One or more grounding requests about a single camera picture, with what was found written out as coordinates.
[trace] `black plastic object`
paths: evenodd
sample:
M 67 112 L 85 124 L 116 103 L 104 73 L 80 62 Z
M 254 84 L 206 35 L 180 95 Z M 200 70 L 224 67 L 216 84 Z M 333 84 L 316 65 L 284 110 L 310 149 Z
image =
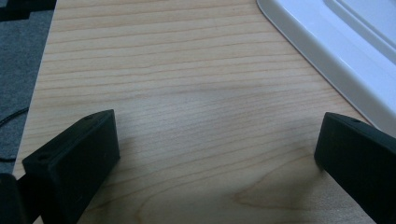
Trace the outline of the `black plastic object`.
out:
M 377 223 L 396 223 L 396 139 L 326 113 L 315 159 Z
M 119 159 L 113 110 L 79 120 L 22 161 L 21 217 L 76 223 Z
M 17 180 L 13 175 L 0 174 L 0 200 L 0 223 L 27 223 Z
M 30 12 L 53 10 L 56 0 L 8 0 L 5 7 L 0 7 L 0 21 L 27 20 Z

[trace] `light wooden tabletop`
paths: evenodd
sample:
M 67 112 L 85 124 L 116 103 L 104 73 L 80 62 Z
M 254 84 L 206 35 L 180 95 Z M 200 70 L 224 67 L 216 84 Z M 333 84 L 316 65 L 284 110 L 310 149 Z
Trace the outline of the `light wooden tabletop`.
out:
M 14 174 L 110 108 L 121 160 L 80 223 L 373 223 L 313 159 L 326 111 L 361 116 L 254 0 L 59 0 Z

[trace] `desk surface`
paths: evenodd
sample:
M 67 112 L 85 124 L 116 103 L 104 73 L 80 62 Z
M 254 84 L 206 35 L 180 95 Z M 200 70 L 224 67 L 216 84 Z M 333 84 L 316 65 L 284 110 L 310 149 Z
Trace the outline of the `desk surface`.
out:
M 326 111 L 361 116 L 254 0 L 59 0 L 15 175 L 110 108 L 121 160 L 80 223 L 373 222 L 313 160 Z

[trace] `black cable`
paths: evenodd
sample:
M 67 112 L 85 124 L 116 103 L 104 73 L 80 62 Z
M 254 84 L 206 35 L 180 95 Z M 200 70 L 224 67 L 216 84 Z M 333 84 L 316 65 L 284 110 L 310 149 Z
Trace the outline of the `black cable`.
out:
M 7 116 L 5 119 L 0 120 L 0 128 L 3 127 L 8 122 L 15 119 L 16 117 L 18 117 L 24 113 L 27 113 L 28 111 L 29 111 L 29 106 L 24 109 L 18 110 L 17 112 Z M 0 157 L 0 162 L 14 162 L 15 160 L 16 160 L 16 158 L 1 158 Z
M 26 112 L 28 112 L 28 111 L 29 111 L 29 106 L 26 107 L 26 108 L 24 108 L 24 109 L 18 110 L 17 112 L 15 112 L 15 113 L 9 115 L 9 116 L 6 117 L 5 119 L 2 119 L 2 120 L 0 121 L 0 128 L 3 127 L 3 125 L 5 125 L 5 124 L 7 124 L 8 122 L 10 122 L 11 120 L 15 119 L 17 116 L 22 115 L 22 114 L 24 114 L 24 113 L 26 113 Z

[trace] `white plastic object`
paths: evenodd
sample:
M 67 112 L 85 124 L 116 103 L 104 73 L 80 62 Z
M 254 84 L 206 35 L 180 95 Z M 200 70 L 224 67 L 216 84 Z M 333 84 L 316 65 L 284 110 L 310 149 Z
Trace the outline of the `white plastic object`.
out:
M 257 0 L 269 21 L 379 130 L 396 137 L 395 0 Z

